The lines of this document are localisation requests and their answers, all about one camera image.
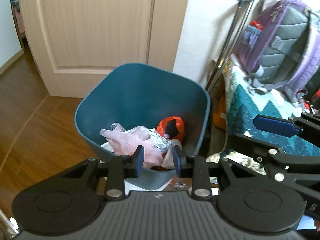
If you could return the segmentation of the teal plastic trash bin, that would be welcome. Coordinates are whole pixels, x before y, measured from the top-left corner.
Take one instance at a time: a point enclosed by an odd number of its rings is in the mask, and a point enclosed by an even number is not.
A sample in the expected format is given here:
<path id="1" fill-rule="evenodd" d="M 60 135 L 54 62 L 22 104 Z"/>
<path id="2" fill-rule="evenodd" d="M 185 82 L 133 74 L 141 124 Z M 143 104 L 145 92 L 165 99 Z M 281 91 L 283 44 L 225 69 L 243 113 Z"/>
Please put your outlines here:
<path id="1" fill-rule="evenodd" d="M 210 110 L 208 93 L 197 83 L 142 63 L 127 63 L 110 72 L 80 102 L 75 126 L 90 149 L 103 162 L 114 154 L 101 145 L 99 132 L 115 122 L 125 129 L 155 128 L 164 118 L 179 116 L 185 124 L 183 153 L 197 155 Z"/>

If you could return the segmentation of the pink crumpled plastic bag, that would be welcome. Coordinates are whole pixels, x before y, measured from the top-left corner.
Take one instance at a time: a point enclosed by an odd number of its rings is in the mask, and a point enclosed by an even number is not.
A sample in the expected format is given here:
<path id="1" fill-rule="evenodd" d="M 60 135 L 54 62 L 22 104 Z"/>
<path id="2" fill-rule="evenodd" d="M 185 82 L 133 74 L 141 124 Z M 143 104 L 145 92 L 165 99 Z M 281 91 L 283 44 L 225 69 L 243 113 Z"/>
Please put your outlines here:
<path id="1" fill-rule="evenodd" d="M 154 128 L 137 126 L 126 130 L 114 123 L 110 129 L 101 129 L 99 134 L 106 139 L 102 147 L 115 155 L 133 155 L 138 146 L 144 147 L 144 168 L 161 166 L 171 141 L 161 136 Z"/>

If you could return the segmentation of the folded metal drying rack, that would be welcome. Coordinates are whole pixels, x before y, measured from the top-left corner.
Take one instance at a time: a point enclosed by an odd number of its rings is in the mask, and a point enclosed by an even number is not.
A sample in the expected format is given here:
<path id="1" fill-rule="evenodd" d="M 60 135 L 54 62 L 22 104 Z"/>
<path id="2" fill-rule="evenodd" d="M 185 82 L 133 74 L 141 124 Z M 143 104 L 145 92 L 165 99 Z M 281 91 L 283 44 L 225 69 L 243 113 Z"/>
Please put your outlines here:
<path id="1" fill-rule="evenodd" d="M 206 90 L 209 94 L 213 91 L 219 76 L 222 74 L 226 63 L 229 60 L 229 57 L 247 21 L 249 13 L 251 12 L 254 1 L 255 0 L 238 0 L 235 15 L 227 33 L 225 42 L 222 46 L 219 57 L 213 65 L 212 73 L 210 74 L 206 84 Z"/>

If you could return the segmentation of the teal white quilted blanket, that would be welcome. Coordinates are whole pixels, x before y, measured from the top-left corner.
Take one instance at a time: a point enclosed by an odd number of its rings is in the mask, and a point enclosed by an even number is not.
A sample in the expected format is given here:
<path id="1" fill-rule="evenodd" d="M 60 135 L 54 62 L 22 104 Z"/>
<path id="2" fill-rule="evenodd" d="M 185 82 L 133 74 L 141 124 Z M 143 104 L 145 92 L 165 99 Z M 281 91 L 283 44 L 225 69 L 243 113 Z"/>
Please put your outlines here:
<path id="1" fill-rule="evenodd" d="M 246 74 L 239 66 L 231 64 L 223 73 L 225 82 L 226 107 L 225 118 L 226 138 L 223 149 L 211 154 L 207 160 L 217 163 L 220 158 L 226 157 L 265 175 L 264 168 L 227 145 L 227 139 L 234 134 L 243 134 L 254 139 L 266 141 L 283 148 L 285 153 L 303 156 L 319 156 L 319 148 L 297 136 L 287 138 L 276 134 L 260 131 L 253 125 L 253 119 L 261 114 L 275 118 L 287 119 L 301 116 L 305 109 L 295 107 L 289 103 L 277 90 L 260 95 L 253 91 L 246 80 Z"/>

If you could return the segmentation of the light wooden door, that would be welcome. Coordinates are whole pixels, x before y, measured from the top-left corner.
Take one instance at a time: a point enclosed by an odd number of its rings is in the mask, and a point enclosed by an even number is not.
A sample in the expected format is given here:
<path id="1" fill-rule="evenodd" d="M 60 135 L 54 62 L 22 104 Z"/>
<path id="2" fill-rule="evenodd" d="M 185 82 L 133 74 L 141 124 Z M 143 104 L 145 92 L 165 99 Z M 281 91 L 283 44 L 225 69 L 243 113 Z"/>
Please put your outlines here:
<path id="1" fill-rule="evenodd" d="M 52 96 L 85 97 L 114 68 L 172 71 L 188 0 L 19 0 L 27 40 Z"/>

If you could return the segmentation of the purple grey backpack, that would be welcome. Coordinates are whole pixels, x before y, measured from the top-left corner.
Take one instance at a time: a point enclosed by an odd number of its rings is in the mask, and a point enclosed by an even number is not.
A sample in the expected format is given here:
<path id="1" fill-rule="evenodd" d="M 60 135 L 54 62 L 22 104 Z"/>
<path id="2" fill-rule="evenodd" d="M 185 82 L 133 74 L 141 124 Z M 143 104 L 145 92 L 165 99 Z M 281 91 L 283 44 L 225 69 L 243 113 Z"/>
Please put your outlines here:
<path id="1" fill-rule="evenodd" d="M 319 12 L 300 0 L 260 0 L 239 59 L 254 90 L 279 90 L 296 104 L 319 67 Z"/>

